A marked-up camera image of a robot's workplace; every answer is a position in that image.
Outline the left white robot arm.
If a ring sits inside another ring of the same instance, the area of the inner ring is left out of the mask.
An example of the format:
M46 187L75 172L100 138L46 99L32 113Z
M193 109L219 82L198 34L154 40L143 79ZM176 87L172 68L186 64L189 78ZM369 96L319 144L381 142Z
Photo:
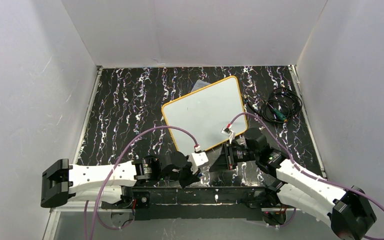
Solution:
M51 209L72 201L94 201L110 205L134 201L130 188L161 180L178 182L185 188L200 181L201 168L209 163L205 152L167 156L155 154L112 165L84 166L59 159L41 175L40 206Z

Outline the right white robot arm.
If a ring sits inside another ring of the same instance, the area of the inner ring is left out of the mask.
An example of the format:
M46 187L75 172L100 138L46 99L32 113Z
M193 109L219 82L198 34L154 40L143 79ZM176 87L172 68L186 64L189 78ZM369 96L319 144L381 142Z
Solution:
M249 128L244 144L239 144L228 127L223 134L229 139L222 144L219 157L210 172L232 170L238 163L255 162L257 167L275 180L260 196L271 205L287 205L301 209L324 222L342 240L361 240L377 221L364 191L356 186L343 190L324 182L323 178L302 166L298 167L281 151L270 147L258 128Z

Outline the yellow framed whiteboard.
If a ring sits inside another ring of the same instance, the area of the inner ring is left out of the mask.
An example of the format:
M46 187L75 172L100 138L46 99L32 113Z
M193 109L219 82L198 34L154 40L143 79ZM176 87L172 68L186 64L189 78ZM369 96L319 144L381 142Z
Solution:
M228 140L222 129L242 134L248 129L239 81L229 76L164 104L162 116L168 126L182 128L193 135L201 151Z

